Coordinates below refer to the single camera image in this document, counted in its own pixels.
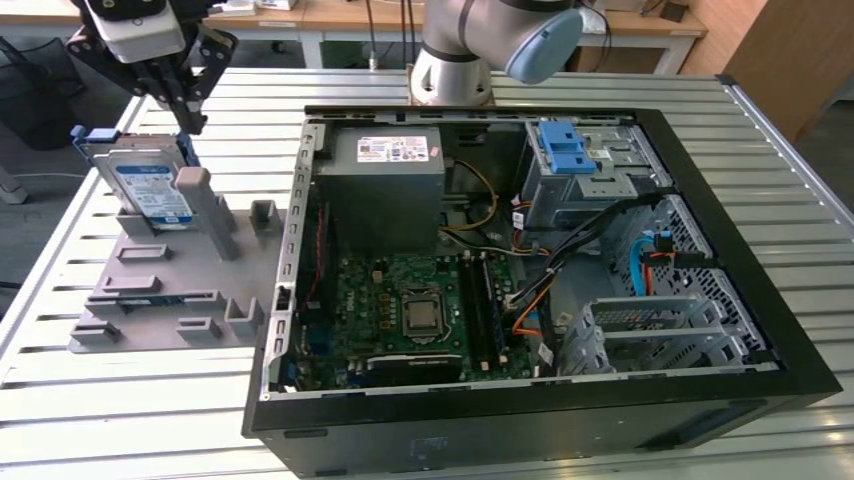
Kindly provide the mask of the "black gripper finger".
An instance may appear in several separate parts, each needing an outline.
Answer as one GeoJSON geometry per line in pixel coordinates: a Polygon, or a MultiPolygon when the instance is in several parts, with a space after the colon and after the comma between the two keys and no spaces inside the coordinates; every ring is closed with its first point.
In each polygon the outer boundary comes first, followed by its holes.
{"type": "Polygon", "coordinates": [[[201,113],[201,105],[230,63],[237,44],[237,38],[225,31],[198,30],[197,46],[202,68],[197,74],[189,73],[184,80],[181,98],[186,115],[178,121],[181,131],[188,134],[198,134],[204,128],[206,117],[201,113]]]}
{"type": "Polygon", "coordinates": [[[180,130],[194,132],[194,112],[188,106],[192,73],[186,64],[189,49],[141,62],[121,63],[96,30],[82,26],[65,43],[68,53],[134,96],[149,95],[172,112],[180,130]]]}

